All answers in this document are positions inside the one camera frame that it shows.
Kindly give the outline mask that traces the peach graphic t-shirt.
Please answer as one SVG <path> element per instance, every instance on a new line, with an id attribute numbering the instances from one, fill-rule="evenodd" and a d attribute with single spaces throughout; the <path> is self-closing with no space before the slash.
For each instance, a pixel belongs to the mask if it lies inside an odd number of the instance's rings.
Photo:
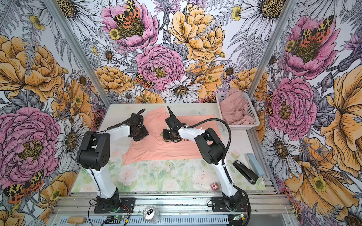
<path id="1" fill-rule="evenodd" d="M 141 161 L 166 161 L 180 159 L 201 159 L 197 144 L 183 139 L 181 141 L 166 141 L 162 137 L 163 129 L 167 128 L 165 119 L 169 113 L 165 107 L 149 111 L 144 118 L 144 125 L 149 134 L 141 141 L 133 141 L 123 154 L 125 165 Z"/>

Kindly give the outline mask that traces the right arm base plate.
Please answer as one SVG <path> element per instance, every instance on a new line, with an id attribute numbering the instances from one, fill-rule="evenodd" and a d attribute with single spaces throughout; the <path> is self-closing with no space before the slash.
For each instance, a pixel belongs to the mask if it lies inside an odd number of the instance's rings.
<path id="1" fill-rule="evenodd" d="M 249 206 L 246 197 L 233 196 L 211 198 L 211 207 L 213 212 L 249 212 Z"/>

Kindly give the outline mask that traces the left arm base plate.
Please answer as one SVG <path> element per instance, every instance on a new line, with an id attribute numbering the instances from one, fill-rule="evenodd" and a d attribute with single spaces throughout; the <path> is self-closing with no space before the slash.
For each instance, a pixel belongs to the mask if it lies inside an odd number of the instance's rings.
<path id="1" fill-rule="evenodd" d="M 94 208 L 95 214 L 120 214 L 133 213 L 135 198 L 103 199 L 97 201 Z"/>

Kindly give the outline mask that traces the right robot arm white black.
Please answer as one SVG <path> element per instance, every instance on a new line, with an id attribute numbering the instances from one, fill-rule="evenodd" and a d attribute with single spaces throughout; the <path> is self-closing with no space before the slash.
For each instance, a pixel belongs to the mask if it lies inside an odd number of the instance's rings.
<path id="1" fill-rule="evenodd" d="M 232 141 L 232 133 L 229 125 L 218 118 L 209 118 L 194 125 L 187 125 L 179 121 L 177 116 L 167 107 L 169 117 L 165 119 L 167 128 L 163 130 L 163 139 L 169 141 L 189 140 L 196 143 L 203 160 L 212 165 L 222 187 L 224 204 L 229 211 L 250 212 L 248 195 L 232 180 L 226 163 L 226 154 Z M 228 131 L 228 142 L 224 145 L 221 138 L 213 128 L 197 128 L 210 121 L 222 123 Z"/>

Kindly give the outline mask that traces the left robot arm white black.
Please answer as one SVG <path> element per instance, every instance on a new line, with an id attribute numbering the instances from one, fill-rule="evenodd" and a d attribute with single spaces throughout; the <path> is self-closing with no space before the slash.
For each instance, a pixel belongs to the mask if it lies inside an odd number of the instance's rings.
<path id="1" fill-rule="evenodd" d="M 135 142 L 144 139 L 149 132 L 143 125 L 141 109 L 125 121 L 106 128 L 103 131 L 85 133 L 79 147 L 76 162 L 91 175 L 97 191 L 95 213 L 121 213 L 130 208 L 123 204 L 119 191 L 109 174 L 107 164 L 110 159 L 110 145 L 124 137 L 132 138 Z"/>

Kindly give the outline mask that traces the white plastic laundry basket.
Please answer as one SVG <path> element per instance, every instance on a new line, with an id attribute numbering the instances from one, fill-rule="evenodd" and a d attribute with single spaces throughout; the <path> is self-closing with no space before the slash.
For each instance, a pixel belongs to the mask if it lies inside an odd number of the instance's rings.
<path id="1" fill-rule="evenodd" d="M 246 131 L 260 125 L 249 96 L 236 89 L 216 94 L 219 118 L 232 130 Z"/>

